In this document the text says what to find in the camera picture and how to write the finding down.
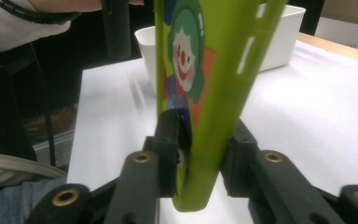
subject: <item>person's hand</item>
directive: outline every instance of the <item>person's hand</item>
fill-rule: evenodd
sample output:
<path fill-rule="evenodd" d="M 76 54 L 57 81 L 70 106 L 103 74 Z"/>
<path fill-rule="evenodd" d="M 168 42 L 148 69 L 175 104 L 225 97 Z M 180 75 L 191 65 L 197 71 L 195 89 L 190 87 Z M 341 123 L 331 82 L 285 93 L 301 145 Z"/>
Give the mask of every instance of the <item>person's hand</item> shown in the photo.
<path fill-rule="evenodd" d="M 41 13 L 91 12 L 102 9 L 101 0 L 29 0 Z M 144 0 L 129 0 L 132 5 L 143 5 Z"/>

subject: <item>person's leg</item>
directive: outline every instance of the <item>person's leg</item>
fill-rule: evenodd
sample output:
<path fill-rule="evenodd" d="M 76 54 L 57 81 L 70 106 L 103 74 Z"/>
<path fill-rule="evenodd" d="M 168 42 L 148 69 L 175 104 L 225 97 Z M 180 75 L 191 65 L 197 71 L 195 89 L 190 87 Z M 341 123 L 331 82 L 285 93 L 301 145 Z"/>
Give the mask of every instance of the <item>person's leg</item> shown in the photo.
<path fill-rule="evenodd" d="M 22 224 L 42 198 L 65 184 L 66 178 L 24 182 L 20 186 L 0 189 L 0 224 Z"/>

